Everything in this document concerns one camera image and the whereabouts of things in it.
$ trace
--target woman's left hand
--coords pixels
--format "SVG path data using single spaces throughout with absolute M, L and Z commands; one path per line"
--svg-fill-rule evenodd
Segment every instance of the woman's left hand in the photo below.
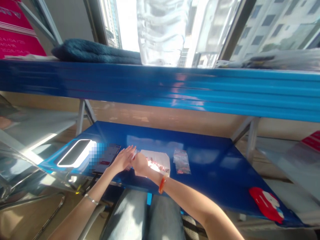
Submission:
M 111 164 L 110 168 L 112 168 L 116 174 L 125 170 L 132 160 L 135 150 L 136 146 L 133 147 L 133 145 L 127 147 L 126 149 L 122 149 Z

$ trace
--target woman's right hand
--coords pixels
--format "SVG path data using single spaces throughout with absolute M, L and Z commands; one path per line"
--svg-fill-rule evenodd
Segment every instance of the woman's right hand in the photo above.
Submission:
M 142 153 L 137 153 L 132 159 L 131 165 L 137 173 L 144 175 L 145 171 L 148 169 L 148 160 Z

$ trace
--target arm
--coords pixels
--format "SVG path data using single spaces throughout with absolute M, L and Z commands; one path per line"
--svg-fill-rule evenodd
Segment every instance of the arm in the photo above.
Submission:
M 124 170 L 130 163 L 133 157 L 135 147 L 129 146 L 127 149 L 123 149 L 112 165 L 106 169 L 97 183 L 88 192 L 88 195 L 99 202 L 107 186 L 114 178 L 114 176 Z M 77 240 L 86 226 L 89 218 L 96 205 L 89 199 L 83 198 L 80 203 L 69 213 L 69 215 L 60 223 L 60 225 L 50 235 L 50 240 L 60 239 L 74 239 Z
M 131 164 L 135 171 L 160 185 L 163 175 L 148 167 L 143 154 L 138 153 Z M 223 210 L 203 194 L 171 178 L 166 179 L 163 190 L 204 227 L 209 239 L 243 240 Z

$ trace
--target blue metal shelf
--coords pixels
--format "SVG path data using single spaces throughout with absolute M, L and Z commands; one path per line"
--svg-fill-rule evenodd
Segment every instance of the blue metal shelf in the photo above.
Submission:
M 119 144 L 121 148 L 134 145 L 138 150 L 164 152 L 170 158 L 170 177 L 172 179 L 198 190 L 225 210 L 266 219 L 250 196 L 249 189 L 259 187 L 274 196 L 276 195 L 229 138 L 118 123 L 97 121 L 39 166 L 51 172 L 67 171 L 65 168 L 57 167 L 55 162 L 65 154 L 69 144 L 74 144 L 74 141 L 79 139 L 95 141 L 99 146 L 98 152 L 103 152 L 109 144 Z M 186 150 L 191 174 L 176 173 L 176 167 L 173 163 L 176 147 Z M 98 161 L 97 157 L 89 156 L 79 168 L 73 169 L 72 173 L 93 176 L 92 171 Z M 157 194 L 159 189 L 151 180 L 135 176 L 133 169 L 116 175 L 112 184 L 148 191 L 152 194 Z M 279 203 L 285 216 L 281 226 L 304 226 L 299 218 L 280 200 Z
M 0 90 L 320 122 L 320 74 L 0 61 Z

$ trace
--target pink poster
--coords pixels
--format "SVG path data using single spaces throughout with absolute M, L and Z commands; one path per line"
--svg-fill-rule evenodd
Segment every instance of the pink poster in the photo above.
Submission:
M 34 32 L 28 19 L 21 11 L 18 3 L 13 0 L 1 0 L 0 2 L 0 24 L 8 28 L 24 28 Z
M 46 56 L 37 37 L 0 29 L 0 58 L 5 56 L 25 56 L 30 53 Z

